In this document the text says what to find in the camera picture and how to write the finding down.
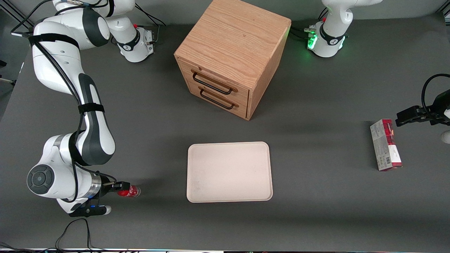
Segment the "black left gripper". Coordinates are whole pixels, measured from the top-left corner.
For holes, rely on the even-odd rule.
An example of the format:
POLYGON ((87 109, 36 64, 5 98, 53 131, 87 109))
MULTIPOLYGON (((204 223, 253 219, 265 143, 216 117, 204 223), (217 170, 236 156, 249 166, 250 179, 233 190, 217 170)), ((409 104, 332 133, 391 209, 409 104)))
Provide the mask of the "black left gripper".
POLYGON ((408 124, 409 122, 429 122, 431 125, 443 124, 450 125, 450 90, 440 93, 432 105, 412 106, 396 114, 396 126, 408 124))

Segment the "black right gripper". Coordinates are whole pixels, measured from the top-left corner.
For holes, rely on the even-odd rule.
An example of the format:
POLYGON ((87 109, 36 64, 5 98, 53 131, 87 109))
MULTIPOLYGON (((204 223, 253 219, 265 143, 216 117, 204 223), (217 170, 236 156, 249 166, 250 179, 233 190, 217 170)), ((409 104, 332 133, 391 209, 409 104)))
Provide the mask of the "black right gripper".
POLYGON ((121 189, 130 189, 131 186, 129 182, 124 181, 117 182, 116 179, 104 175, 101 175, 100 179, 101 179, 100 197, 103 197, 111 192, 120 194, 122 191, 121 189))

